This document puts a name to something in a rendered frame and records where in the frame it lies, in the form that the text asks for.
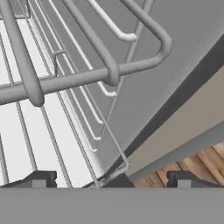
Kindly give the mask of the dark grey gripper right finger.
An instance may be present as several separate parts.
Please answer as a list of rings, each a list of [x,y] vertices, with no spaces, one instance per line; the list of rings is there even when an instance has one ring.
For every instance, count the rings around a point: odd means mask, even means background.
[[[224,185],[198,178],[190,171],[168,171],[167,178],[166,186],[171,188],[224,188]]]

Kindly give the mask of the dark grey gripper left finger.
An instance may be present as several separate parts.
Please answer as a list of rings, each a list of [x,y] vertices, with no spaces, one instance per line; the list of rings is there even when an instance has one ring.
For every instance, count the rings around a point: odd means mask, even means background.
[[[2,188],[56,188],[56,171],[33,171],[23,179],[2,185]]]

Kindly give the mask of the thick grey oven rack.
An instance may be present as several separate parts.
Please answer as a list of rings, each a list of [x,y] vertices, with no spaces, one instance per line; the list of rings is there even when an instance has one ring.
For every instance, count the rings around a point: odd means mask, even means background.
[[[99,70],[90,70],[85,73],[75,73],[63,77],[39,79],[33,67],[21,31],[18,28],[11,3],[9,0],[0,0],[0,10],[2,11],[3,21],[22,79],[12,86],[0,86],[0,105],[28,99],[33,106],[41,107],[45,103],[44,96],[47,94],[69,88],[76,88],[97,81],[104,81],[108,85],[114,86],[123,75],[148,70],[161,64],[172,51],[172,38],[166,30],[139,7],[134,0],[119,1],[160,40],[161,47],[154,57],[121,65],[116,64],[108,49],[103,45],[86,19],[78,11],[73,0],[62,0],[63,4],[67,7],[78,26],[82,29],[89,42],[98,53],[105,67]]]

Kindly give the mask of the grey oven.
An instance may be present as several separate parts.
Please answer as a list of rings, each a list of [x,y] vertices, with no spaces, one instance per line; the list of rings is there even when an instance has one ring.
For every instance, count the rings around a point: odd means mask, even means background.
[[[129,157],[224,67],[224,0],[134,0],[170,35],[159,65],[123,75],[106,117]],[[116,64],[154,57],[160,40],[119,0],[73,0]]]

